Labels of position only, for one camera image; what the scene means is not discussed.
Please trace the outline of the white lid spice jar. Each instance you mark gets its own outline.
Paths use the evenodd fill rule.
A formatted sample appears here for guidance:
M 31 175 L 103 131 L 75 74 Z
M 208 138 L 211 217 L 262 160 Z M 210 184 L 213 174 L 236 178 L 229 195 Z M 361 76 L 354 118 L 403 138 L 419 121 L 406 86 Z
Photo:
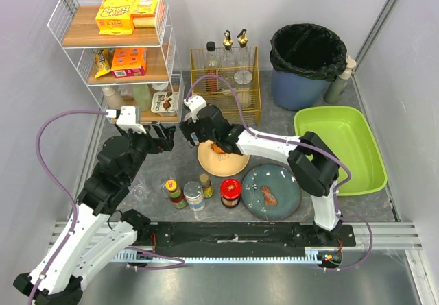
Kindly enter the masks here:
M 198 146 L 200 144 L 200 142 L 198 140 L 198 137 L 195 134 L 191 134 L 189 136 L 189 140 L 188 141 L 189 141 L 190 146 L 192 146 L 192 147 L 196 147 L 196 146 Z

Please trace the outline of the dark soy sauce bottle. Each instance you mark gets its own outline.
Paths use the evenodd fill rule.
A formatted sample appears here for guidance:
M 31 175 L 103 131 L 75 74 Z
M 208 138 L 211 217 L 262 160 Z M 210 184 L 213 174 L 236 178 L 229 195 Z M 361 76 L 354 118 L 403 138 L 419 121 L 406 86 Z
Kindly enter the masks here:
M 207 75 L 217 75 L 218 69 L 221 67 L 220 59 L 216 54 L 216 46 L 213 41 L 209 41 L 206 44 L 206 60 L 204 61 L 204 69 Z M 214 77 L 206 78 L 206 91 L 216 92 L 218 91 L 218 80 Z

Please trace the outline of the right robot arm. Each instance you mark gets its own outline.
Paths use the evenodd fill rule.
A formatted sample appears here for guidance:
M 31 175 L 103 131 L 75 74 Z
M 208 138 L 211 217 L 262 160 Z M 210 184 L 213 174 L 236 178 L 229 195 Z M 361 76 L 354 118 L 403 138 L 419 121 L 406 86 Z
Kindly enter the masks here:
M 314 225 L 328 232 L 340 225 L 335 209 L 335 184 L 340 163 L 322 139 L 313 132 L 304 136 L 279 136 L 229 123 L 213 104 L 184 101 L 187 113 L 180 129 L 195 146 L 212 141 L 223 152 L 241 156 L 260 156 L 289 165 L 299 187 L 310 194 Z

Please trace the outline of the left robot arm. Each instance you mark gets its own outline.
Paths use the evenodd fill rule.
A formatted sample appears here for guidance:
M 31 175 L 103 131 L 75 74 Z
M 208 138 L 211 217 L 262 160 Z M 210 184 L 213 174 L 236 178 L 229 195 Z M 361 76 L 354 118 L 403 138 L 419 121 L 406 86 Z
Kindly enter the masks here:
M 94 247 L 88 248 L 96 232 L 116 211 L 146 156 L 171 151 L 174 126 L 155 124 L 123 127 L 107 139 L 97 155 L 97 164 L 85 181 L 69 224 L 50 251 L 29 273 L 14 280 L 14 287 L 28 297 L 29 304 L 78 304 L 93 278 L 124 248 L 150 229 L 150 219 L 131 209 Z

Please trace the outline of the glass oil bottle gold spout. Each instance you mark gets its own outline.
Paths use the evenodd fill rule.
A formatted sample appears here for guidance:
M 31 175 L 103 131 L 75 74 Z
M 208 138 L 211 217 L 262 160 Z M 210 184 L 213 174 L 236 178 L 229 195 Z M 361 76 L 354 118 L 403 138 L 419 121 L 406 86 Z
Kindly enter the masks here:
M 248 48 L 248 38 L 246 29 L 242 29 L 237 36 L 239 51 L 237 53 L 237 66 L 239 67 L 238 76 L 242 79 L 251 76 L 250 67 L 252 66 L 251 51 Z

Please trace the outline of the tall clear jar silver lid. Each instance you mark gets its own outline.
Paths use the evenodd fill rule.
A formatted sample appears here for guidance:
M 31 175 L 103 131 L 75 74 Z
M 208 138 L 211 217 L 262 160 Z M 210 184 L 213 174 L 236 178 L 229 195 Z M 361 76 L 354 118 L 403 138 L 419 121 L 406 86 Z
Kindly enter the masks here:
M 246 109 L 252 103 L 252 73 L 245 69 L 240 69 L 234 75 L 235 90 L 240 102 L 241 108 Z

